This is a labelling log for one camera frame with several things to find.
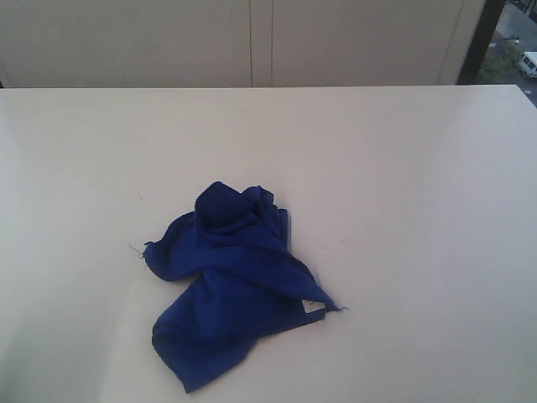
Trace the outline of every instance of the white tabletop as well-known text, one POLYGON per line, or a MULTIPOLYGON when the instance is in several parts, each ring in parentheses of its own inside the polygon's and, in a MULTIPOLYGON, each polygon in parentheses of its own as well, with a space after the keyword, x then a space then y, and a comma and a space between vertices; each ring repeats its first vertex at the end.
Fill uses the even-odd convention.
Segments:
POLYGON ((537 112, 514 86, 0 92, 0 400, 531 402, 537 112), (262 185, 348 310, 188 396, 151 342, 186 284, 129 248, 262 185))

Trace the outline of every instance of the blue towel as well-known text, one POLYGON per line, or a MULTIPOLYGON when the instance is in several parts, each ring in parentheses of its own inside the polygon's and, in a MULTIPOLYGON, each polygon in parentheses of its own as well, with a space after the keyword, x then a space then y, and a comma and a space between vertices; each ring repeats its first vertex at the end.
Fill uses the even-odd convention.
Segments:
POLYGON ((153 327, 154 349, 186 393, 243 361, 258 338, 337 310, 287 249, 287 211, 273 201, 261 186, 239 193, 215 182, 147 243, 143 257, 162 280, 199 275, 153 327))

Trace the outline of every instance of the crumpled blue fabric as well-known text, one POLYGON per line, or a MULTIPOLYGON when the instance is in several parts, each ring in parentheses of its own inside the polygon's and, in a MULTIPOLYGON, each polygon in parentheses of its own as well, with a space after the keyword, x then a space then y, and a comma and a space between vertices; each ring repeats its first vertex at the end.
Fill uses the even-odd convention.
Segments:
POLYGON ((210 185, 143 257, 162 280, 199 275, 158 318, 153 346, 187 393, 244 360, 262 336, 337 310, 287 249, 289 217, 261 186, 210 185), (302 300, 324 308, 306 313, 302 300))

